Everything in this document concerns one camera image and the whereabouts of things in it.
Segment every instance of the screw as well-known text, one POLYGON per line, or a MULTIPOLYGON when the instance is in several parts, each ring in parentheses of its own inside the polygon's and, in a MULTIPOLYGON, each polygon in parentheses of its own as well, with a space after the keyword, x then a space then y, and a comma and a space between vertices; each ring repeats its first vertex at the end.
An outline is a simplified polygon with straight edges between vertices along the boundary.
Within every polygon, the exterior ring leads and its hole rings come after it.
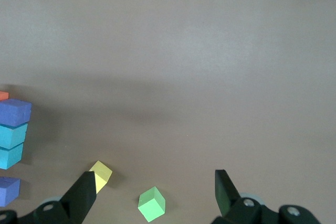
POLYGON ((247 207, 254 207, 254 202, 251 199, 244 199, 244 205, 247 207))
POLYGON ((7 218, 7 214, 0 215, 0 220, 5 220, 7 218))
POLYGON ((49 211, 49 210, 52 210, 54 208, 54 206, 52 204, 48 204, 48 205, 45 205, 44 208, 43 208, 43 211, 49 211))
POLYGON ((299 216, 300 215, 300 211, 297 208, 295 208, 295 207, 289 207, 289 208, 287 208, 287 211, 291 215, 294 215, 294 216, 299 216))

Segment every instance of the green cube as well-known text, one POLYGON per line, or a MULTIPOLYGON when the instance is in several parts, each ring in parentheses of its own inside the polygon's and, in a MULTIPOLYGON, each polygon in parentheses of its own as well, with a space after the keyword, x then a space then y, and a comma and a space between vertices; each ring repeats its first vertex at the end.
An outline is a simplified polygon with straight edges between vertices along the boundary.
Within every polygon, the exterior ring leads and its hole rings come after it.
POLYGON ((164 214, 166 200, 156 186, 140 195, 138 209, 148 222, 164 214))

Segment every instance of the teal block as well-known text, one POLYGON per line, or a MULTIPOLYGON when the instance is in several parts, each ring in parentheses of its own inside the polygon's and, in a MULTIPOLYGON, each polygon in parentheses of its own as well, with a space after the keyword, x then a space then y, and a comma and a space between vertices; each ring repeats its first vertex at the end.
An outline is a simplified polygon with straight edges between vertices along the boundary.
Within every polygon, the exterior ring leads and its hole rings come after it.
POLYGON ((19 191, 19 178, 0 177, 0 207, 5 207, 16 199, 19 196, 19 191))
POLYGON ((148 222, 163 215, 166 209, 166 200, 156 186, 140 195, 138 209, 148 222))
POLYGON ((23 143, 11 148, 0 147, 0 169, 8 169, 22 158, 23 143))
POLYGON ((23 143, 26 138, 28 124, 25 123, 19 127, 11 127, 0 124, 0 147, 11 149, 20 143, 23 143))

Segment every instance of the stacked blocks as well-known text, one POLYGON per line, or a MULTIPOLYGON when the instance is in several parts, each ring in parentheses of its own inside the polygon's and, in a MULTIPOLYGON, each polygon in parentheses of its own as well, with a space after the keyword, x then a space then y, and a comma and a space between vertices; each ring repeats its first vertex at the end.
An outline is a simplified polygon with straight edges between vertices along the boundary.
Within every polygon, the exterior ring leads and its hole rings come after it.
POLYGON ((8 169, 21 160, 23 142, 32 104, 9 99, 0 92, 0 168, 8 169))
POLYGON ((97 161, 94 166, 90 169, 90 172, 95 173, 96 181, 96 194, 107 184, 109 181, 112 171, 104 165, 102 162, 97 161))
POLYGON ((19 196, 20 179, 0 177, 0 207, 7 206, 19 196))
POLYGON ((150 222, 165 213, 166 200, 157 187, 154 186, 140 195, 138 209, 145 219, 150 222))

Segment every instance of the yellow cube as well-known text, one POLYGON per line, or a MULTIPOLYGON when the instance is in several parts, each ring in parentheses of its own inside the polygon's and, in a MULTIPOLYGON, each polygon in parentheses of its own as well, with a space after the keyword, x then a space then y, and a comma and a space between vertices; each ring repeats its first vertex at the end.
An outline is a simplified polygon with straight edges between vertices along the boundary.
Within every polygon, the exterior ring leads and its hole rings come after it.
POLYGON ((109 181, 112 170, 102 162, 97 161, 90 169, 90 172, 95 172, 96 194, 98 194, 98 192, 107 184, 107 181, 109 181))

